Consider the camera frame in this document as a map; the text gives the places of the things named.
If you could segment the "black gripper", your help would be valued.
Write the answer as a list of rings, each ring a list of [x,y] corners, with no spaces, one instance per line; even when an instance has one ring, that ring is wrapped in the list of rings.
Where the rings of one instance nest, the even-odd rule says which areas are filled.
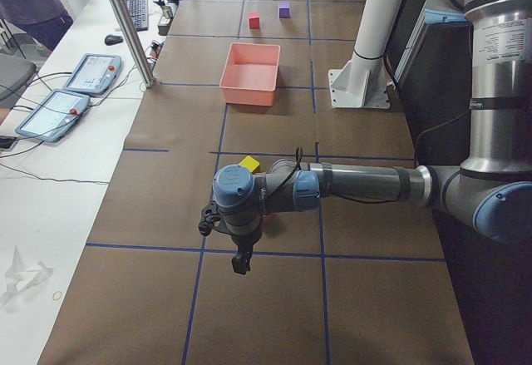
[[[232,258],[233,270],[236,274],[245,274],[251,270],[250,260],[253,255],[254,245],[262,237],[262,229],[257,228],[250,234],[231,236],[232,241],[237,246],[237,254]]]

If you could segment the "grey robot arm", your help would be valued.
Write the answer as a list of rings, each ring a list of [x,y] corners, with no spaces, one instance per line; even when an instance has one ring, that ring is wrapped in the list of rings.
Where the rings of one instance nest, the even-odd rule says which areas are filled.
[[[236,273],[249,271],[265,215],[312,210],[330,195],[435,207],[501,243],[530,238],[531,154],[522,137],[531,115],[531,0],[426,0],[425,9],[427,22],[473,27],[469,156],[458,166],[412,170],[300,159],[258,174],[225,166],[199,231],[233,240]]]

